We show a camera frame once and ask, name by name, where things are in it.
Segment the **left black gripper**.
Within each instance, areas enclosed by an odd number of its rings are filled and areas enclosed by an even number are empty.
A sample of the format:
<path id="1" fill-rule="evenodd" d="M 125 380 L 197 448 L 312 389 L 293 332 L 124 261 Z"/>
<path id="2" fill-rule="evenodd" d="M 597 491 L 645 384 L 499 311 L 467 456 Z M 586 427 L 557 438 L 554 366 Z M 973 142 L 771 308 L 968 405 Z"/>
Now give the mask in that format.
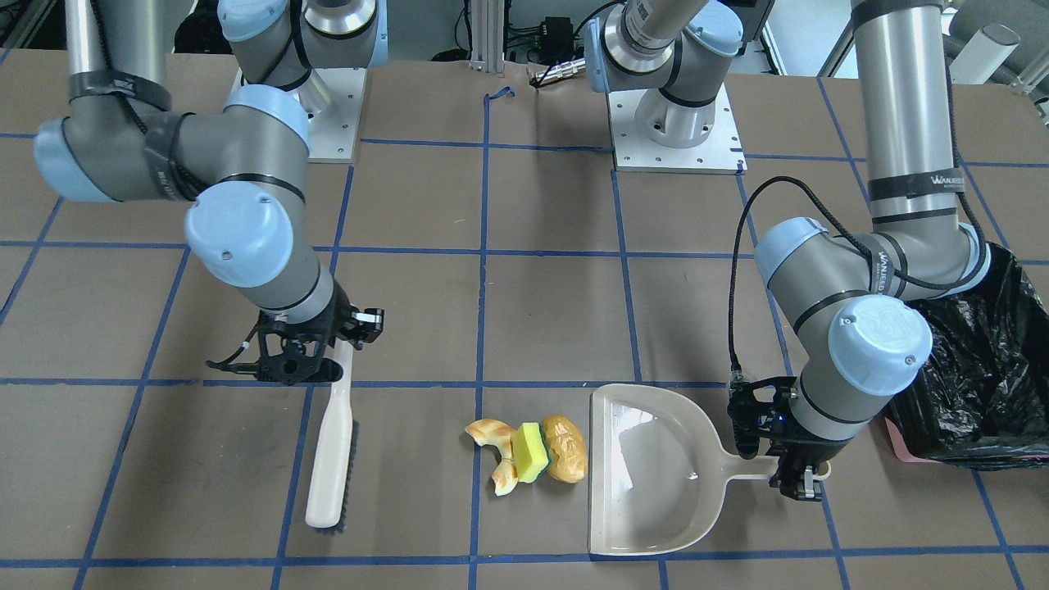
<path id="1" fill-rule="evenodd" d="M 828 460 L 847 442 L 823 439 L 802 427 L 789 408 L 801 391 L 795 381 L 795 377 L 776 376 L 752 382 L 742 373 L 732 373 L 728 384 L 732 436 L 742 458 L 756 458 L 761 439 L 769 439 L 766 454 L 777 459 L 769 486 L 792 500 L 821 502 L 825 494 L 817 481 Z"/>

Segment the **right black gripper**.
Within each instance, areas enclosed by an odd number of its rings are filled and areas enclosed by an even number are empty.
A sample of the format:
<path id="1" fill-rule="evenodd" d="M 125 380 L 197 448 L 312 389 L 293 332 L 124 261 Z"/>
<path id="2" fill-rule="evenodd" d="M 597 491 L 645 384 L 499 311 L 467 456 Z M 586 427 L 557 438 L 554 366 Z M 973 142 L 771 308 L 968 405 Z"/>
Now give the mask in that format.
<path id="1" fill-rule="evenodd" d="M 374 343 L 384 331 L 385 311 L 352 305 L 341 285 L 334 288 L 323 311 L 302 324 L 290 324 L 260 312 L 238 351 L 224 360 L 207 360 L 221 372 L 248 374 L 267 384 L 331 384 L 344 377 L 343 366 L 325 357 L 326 347 L 338 340 L 356 350 Z"/>

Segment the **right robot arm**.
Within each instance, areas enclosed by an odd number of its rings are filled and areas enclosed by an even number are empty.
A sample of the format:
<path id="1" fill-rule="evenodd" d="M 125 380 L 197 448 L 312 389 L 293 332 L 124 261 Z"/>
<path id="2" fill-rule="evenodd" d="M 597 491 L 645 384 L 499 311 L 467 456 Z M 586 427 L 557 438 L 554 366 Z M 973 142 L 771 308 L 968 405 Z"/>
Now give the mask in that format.
<path id="1" fill-rule="evenodd" d="M 178 112 L 166 87 L 157 1 L 68 1 L 70 113 L 41 124 L 34 159 L 61 197 L 187 202 L 192 252 L 260 314 L 260 357 L 215 367 L 278 384 L 341 384 L 383 331 L 305 238 L 311 108 L 295 96 L 326 68 L 383 65 L 383 1 L 220 1 L 247 84 L 218 115 Z"/>

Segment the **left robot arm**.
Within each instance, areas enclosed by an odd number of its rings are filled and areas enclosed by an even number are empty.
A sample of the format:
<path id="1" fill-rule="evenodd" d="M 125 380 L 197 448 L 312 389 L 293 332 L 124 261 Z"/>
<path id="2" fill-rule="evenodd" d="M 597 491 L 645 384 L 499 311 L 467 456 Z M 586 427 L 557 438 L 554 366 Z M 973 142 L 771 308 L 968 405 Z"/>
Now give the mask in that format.
<path id="1" fill-rule="evenodd" d="M 897 393 L 932 351 L 909 300 L 970 290 L 990 266 L 956 159 L 940 1 L 854 1 L 873 230 L 831 214 L 778 223 L 756 245 L 757 269 L 806 349 L 797 384 L 761 403 L 731 352 L 729 412 L 738 454 L 768 439 L 770 484 L 819 501 L 813 479 Z M 640 91 L 633 120 L 655 145 L 685 150 L 715 130 L 718 94 L 742 46 L 737 14 L 716 1 L 618 1 L 582 29 L 588 83 Z M 835 225 L 834 233 L 828 231 Z"/>

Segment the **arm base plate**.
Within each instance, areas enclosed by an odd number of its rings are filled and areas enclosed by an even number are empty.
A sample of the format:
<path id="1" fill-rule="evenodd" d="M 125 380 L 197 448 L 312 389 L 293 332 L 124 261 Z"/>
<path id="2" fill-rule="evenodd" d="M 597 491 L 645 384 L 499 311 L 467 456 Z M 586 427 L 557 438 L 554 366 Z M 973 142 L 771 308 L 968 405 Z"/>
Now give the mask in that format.
<path id="1" fill-rule="evenodd" d="M 226 98 L 254 171 L 311 163 L 352 163 L 366 70 L 311 70 L 290 90 L 243 84 Z"/>
<path id="2" fill-rule="evenodd" d="M 726 87 L 691 108 L 658 89 L 607 94 L 615 167 L 628 172 L 741 175 L 748 165 Z"/>

